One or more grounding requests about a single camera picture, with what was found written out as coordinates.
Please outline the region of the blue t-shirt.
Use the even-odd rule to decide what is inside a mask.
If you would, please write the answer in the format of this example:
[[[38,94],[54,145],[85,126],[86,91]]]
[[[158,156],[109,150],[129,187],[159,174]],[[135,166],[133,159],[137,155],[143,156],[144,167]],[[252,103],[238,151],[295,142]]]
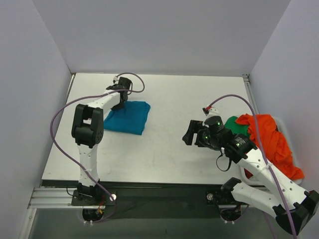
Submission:
[[[104,130],[142,135],[151,106],[143,101],[127,101],[124,108],[111,110],[104,120]]]

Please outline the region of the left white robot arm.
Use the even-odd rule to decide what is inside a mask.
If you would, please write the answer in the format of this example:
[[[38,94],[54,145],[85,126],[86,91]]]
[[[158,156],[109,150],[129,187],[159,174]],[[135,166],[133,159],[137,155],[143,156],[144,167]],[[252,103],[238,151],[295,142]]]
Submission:
[[[114,84],[105,90],[106,96],[86,105],[78,104],[75,108],[71,135],[79,150],[80,178],[77,185],[79,197],[89,205],[97,204],[104,194],[97,183],[97,149],[104,135],[104,114],[109,110],[121,110],[128,100],[127,90],[132,88],[132,81],[118,77]]]

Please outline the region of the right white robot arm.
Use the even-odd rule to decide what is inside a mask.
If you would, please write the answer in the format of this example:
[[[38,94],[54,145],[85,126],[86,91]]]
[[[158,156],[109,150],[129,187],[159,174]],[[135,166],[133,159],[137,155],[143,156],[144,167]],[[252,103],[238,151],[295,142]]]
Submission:
[[[191,120],[182,140],[186,145],[220,151],[230,162],[251,172],[267,188],[262,191],[232,177],[221,187],[224,202],[251,205],[272,216],[283,230],[294,236],[316,214],[318,192],[307,191],[289,179],[263,158],[261,149],[247,136],[227,129],[220,116],[212,115],[205,121]]]

